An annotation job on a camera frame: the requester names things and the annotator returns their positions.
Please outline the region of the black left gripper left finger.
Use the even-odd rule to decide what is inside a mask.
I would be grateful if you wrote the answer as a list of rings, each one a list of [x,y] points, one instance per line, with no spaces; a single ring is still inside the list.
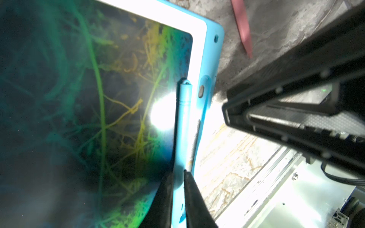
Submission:
[[[167,172],[139,228],[170,228],[174,194],[174,174]]]

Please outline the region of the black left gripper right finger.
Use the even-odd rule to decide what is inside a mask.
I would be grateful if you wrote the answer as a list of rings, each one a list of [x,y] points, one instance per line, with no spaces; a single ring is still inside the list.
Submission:
[[[210,215],[191,172],[184,170],[186,227],[218,228]]]

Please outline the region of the blue stylus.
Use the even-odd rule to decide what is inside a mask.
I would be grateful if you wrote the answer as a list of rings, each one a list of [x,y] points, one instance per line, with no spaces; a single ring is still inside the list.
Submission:
[[[184,171],[187,163],[189,142],[190,113],[193,85],[184,79],[180,83],[177,97],[177,133],[175,142],[174,192],[171,227],[179,228],[184,221],[185,193]]]

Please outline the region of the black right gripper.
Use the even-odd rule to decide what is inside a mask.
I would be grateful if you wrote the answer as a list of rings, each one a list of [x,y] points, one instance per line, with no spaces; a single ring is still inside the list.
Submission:
[[[225,123],[365,175],[365,5],[227,92]]]

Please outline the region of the blue writing tablet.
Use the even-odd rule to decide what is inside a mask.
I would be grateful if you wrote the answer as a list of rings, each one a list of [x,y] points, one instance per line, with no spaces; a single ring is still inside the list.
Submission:
[[[1,227],[139,228],[184,79],[194,167],[223,39],[168,1],[1,1]]]

